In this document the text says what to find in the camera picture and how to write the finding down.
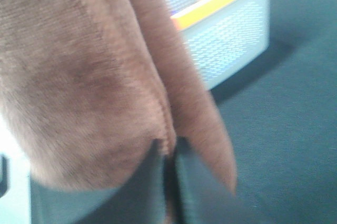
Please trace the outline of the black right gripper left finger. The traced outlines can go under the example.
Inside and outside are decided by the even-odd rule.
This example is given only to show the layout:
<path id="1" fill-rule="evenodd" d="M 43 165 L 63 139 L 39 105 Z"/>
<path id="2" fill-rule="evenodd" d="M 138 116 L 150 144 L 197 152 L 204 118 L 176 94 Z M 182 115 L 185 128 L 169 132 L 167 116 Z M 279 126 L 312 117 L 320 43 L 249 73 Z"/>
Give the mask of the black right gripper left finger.
<path id="1" fill-rule="evenodd" d="M 165 158 L 159 146 L 160 141 L 154 140 L 131 178 L 110 199 L 76 223 L 164 223 Z"/>

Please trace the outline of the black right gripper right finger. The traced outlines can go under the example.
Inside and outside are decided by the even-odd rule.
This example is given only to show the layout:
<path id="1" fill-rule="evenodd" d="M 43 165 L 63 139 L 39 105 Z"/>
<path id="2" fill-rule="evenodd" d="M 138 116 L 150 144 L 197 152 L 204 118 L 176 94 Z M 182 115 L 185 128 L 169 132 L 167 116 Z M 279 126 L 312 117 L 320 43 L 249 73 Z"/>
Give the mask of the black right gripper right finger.
<path id="1" fill-rule="evenodd" d="M 173 174 L 176 223 L 271 223 L 214 177 L 186 138 L 177 140 Z"/>

